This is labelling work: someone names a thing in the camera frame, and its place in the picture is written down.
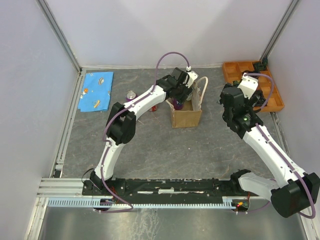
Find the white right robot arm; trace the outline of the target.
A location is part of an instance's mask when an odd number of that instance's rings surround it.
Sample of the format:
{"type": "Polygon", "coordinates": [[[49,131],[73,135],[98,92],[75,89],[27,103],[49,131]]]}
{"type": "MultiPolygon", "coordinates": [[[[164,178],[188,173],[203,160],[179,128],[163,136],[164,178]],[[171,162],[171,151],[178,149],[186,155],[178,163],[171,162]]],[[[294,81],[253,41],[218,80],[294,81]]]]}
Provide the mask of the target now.
{"type": "Polygon", "coordinates": [[[306,173],[275,142],[253,109],[256,101],[255,97],[245,95],[239,86],[230,83],[223,87],[219,99],[224,108],[222,119],[258,154],[273,179],[244,169],[236,173],[229,189],[236,196],[250,192],[268,200],[284,218],[300,214],[313,219],[316,216],[320,178],[314,172],[306,173]]]}

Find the purple soda can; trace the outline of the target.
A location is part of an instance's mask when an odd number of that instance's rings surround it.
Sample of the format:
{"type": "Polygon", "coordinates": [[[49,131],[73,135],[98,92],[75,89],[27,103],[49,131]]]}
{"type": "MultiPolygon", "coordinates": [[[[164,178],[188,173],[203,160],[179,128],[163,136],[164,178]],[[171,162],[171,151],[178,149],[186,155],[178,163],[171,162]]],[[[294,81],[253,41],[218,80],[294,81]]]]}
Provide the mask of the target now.
{"type": "Polygon", "coordinates": [[[138,97],[138,94],[135,91],[129,90],[126,93],[125,99],[126,99],[127,102],[130,102],[130,101],[136,99],[137,97],[138,97]]]}
{"type": "Polygon", "coordinates": [[[174,109],[176,110],[176,111],[180,111],[180,110],[182,110],[183,109],[183,107],[184,107],[184,104],[183,103],[181,103],[181,102],[179,102],[177,99],[173,99],[173,107],[174,107],[174,109]]]}

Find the red cola can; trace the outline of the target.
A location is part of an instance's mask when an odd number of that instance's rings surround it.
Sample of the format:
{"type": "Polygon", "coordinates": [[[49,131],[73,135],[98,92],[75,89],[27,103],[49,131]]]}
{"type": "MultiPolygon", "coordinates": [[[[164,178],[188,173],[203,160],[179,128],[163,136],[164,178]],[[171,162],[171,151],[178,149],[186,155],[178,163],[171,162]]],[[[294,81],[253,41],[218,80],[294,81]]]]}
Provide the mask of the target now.
{"type": "Polygon", "coordinates": [[[149,111],[150,111],[150,112],[155,112],[157,109],[158,109],[158,105],[156,104],[156,105],[152,106],[152,107],[149,109],[149,111]]]}

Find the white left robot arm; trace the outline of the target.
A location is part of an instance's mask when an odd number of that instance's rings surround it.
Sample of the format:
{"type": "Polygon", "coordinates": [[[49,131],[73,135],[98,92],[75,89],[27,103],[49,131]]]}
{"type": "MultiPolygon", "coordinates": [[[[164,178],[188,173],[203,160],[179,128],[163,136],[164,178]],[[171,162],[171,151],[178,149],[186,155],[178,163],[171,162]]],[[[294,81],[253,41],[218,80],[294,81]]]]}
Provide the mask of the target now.
{"type": "Polygon", "coordinates": [[[99,195],[106,195],[110,191],[109,180],[114,175],[122,149],[135,136],[137,120],[153,106],[169,98],[185,102],[198,77],[189,67],[186,71],[176,67],[171,74],[156,80],[154,85],[137,98],[124,104],[116,102],[112,106],[103,132],[105,147],[98,165],[89,177],[93,189],[99,195]]]}

